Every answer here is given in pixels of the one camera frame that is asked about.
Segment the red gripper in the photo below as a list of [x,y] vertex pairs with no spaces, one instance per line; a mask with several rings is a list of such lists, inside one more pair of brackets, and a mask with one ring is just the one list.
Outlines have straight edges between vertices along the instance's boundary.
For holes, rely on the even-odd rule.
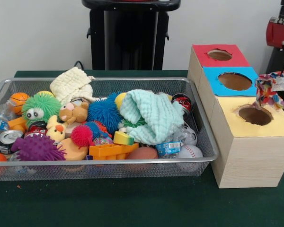
[[270,18],[266,29],[266,43],[280,49],[284,47],[284,18]]

